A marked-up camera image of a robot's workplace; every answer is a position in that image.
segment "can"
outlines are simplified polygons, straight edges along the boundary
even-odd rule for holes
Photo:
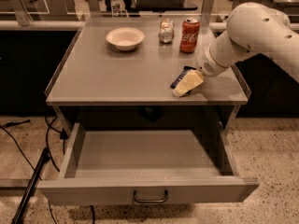
[[[171,43],[175,37],[175,23],[170,19],[160,22],[159,38],[162,43]]]
[[[195,51],[197,45],[197,37],[199,33],[199,20],[188,18],[182,25],[182,37],[180,41],[180,51],[192,53]]]

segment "desk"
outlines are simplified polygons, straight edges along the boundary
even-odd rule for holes
[[[248,100],[246,85],[229,69],[175,97],[171,82],[215,37],[202,27],[196,52],[182,53],[186,18],[171,18],[175,39],[166,45],[158,37],[161,19],[91,19],[80,33],[47,99],[71,133],[59,178],[38,185],[51,203],[242,202],[258,187],[255,178],[239,176],[226,139]],[[132,52],[106,42],[124,26],[145,34]]]

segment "white bowl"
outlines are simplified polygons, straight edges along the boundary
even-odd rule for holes
[[[118,28],[107,35],[107,41],[116,46],[119,50],[131,50],[134,49],[144,39],[144,34],[131,27]]]

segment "black cabinet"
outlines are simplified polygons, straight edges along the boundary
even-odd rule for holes
[[[0,113],[41,113],[75,31],[0,31]]]
[[[239,116],[299,117],[299,84],[278,65],[261,54],[236,65],[252,91]]]

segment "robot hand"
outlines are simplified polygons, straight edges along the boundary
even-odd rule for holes
[[[261,53],[299,82],[299,34],[288,26],[286,14],[256,3],[236,7],[227,28],[197,57],[206,77],[224,72],[232,64]]]

